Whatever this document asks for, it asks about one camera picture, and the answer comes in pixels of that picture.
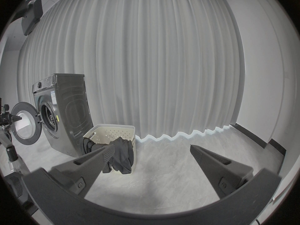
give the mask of washing machine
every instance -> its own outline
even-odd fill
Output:
[[[92,127],[83,74],[55,73],[32,86],[35,107],[20,102],[11,114],[22,120],[11,126],[22,144],[35,143],[42,129],[57,151],[72,157],[84,155],[80,138]]]

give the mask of white laundry basket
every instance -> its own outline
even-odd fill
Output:
[[[130,140],[133,147],[133,165],[131,167],[131,173],[135,169],[137,161],[137,150],[135,147],[135,127],[129,125],[115,125],[115,124],[99,124],[89,130],[84,137],[89,138],[94,143],[109,144],[111,141],[121,137],[124,140]],[[122,174],[120,171],[115,171],[112,168],[112,172]]]

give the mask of marble-pattern floor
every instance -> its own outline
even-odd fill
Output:
[[[13,143],[30,171],[39,167],[50,170],[73,159],[52,149],[43,133],[33,145],[22,145],[15,138]],[[219,200],[190,154],[190,144],[252,166],[254,175],[264,167],[277,173],[283,159],[270,144],[263,149],[231,126],[205,133],[179,134],[171,140],[137,137],[134,173],[101,173],[85,198],[107,208],[139,214],[183,212]],[[0,168],[3,175],[10,173],[3,146],[0,146]]]

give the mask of white curtain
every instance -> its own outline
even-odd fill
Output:
[[[84,73],[94,125],[136,134],[229,125],[239,53],[223,0],[61,0],[26,39],[18,97],[52,73]]]

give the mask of washing machine door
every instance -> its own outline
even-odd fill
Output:
[[[11,125],[15,138],[25,145],[34,144],[42,132],[42,122],[35,107],[30,103],[20,102],[13,107],[11,114],[22,118]]]

